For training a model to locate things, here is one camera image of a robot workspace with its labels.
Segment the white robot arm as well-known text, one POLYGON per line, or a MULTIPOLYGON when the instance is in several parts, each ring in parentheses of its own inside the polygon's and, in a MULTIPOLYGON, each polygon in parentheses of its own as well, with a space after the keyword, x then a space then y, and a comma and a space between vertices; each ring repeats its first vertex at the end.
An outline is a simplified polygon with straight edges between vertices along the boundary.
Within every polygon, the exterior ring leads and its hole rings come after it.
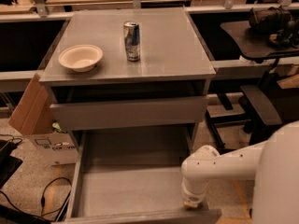
POLYGON ((252 224, 299 224, 299 121, 266 141, 225 154, 202 146, 185 159, 181 172, 188 205, 204 200, 213 179, 252 180, 252 224))

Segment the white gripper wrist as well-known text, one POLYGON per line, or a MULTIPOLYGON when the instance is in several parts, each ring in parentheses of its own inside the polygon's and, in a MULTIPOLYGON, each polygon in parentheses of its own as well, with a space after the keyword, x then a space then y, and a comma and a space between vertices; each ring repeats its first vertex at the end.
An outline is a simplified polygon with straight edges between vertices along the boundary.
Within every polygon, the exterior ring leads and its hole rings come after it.
POLYGON ((206 181, 192 182, 188 179, 183 179, 181 184, 183 206, 186 209, 196 209, 205 199, 206 190, 206 181))

